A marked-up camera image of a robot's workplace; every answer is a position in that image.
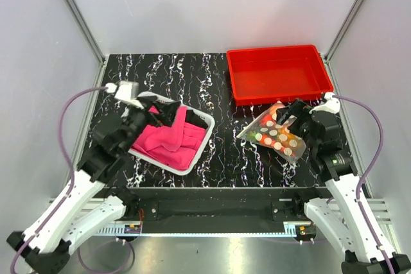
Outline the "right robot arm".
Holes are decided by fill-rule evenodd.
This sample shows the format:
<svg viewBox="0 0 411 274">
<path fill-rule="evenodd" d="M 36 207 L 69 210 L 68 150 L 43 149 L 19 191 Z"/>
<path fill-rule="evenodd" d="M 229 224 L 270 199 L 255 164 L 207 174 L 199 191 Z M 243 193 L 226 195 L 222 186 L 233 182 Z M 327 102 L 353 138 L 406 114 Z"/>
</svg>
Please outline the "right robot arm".
<svg viewBox="0 0 411 274">
<path fill-rule="evenodd" d="M 309 219 L 320 229 L 340 254 L 342 273 L 407 273 L 409 257 L 385 237 L 363 193 L 365 176 L 358 175 L 352 158 L 339 146 L 342 99 L 327 92 L 316 107 L 296 99 L 276 111 L 278 124 L 293 119 L 289 132 L 306 143 L 312 168 L 340 210 L 336 216 L 327 199 L 307 189 L 292 203 L 293 216 Z"/>
</svg>

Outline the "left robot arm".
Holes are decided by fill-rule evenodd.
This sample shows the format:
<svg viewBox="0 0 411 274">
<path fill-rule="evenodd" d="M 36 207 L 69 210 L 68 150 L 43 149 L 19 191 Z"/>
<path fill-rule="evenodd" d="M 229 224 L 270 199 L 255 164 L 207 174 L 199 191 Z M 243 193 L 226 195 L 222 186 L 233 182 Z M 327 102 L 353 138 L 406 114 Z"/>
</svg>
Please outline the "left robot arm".
<svg viewBox="0 0 411 274">
<path fill-rule="evenodd" d="M 172 126 L 178 101 L 162 103 L 157 96 L 130 101 L 128 115 L 104 117 L 93 131 L 94 145 L 80 159 L 77 170 L 50 208 L 30 228 L 12 232 L 8 244 L 35 273 L 58 273 L 70 258 L 73 242 L 63 238 L 82 207 L 108 184 L 125 163 L 133 143 L 148 125 Z"/>
</svg>

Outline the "polka dot zip bag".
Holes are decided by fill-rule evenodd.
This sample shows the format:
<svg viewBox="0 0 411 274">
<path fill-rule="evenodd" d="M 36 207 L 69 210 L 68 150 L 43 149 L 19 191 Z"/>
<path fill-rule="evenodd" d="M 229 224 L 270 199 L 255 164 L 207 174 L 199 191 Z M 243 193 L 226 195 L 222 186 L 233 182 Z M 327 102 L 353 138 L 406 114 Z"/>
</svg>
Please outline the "polka dot zip bag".
<svg viewBox="0 0 411 274">
<path fill-rule="evenodd" d="M 285 106 L 278 101 L 248 124 L 237 136 L 237 139 L 273 149 L 287 162 L 294 164 L 306 150 L 301 137 L 289 131 L 289 126 L 296 120 L 291 116 L 284 124 L 277 122 L 277 110 Z"/>
</svg>

